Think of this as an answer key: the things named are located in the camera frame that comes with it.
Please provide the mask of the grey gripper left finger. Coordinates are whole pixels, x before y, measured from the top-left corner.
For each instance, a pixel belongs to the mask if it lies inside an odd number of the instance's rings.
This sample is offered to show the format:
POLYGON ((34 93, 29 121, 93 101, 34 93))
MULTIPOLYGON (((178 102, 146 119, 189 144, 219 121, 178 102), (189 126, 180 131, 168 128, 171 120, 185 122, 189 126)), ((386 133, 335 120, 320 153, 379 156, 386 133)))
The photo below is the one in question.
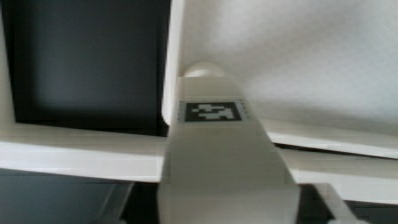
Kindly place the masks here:
POLYGON ((91 224, 127 224, 123 212, 127 208, 134 184, 114 184, 107 193, 100 213, 91 224))

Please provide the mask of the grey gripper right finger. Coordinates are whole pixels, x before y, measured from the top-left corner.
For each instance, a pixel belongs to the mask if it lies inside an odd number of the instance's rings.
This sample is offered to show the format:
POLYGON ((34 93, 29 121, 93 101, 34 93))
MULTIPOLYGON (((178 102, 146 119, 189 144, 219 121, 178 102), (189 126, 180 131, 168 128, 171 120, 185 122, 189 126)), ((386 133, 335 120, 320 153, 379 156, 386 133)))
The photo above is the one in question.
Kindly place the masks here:
POLYGON ((358 218, 349 205, 340 197, 338 191, 331 184, 317 183, 315 189, 326 202, 329 211, 333 213, 333 220, 328 224, 370 224, 365 220, 358 218))

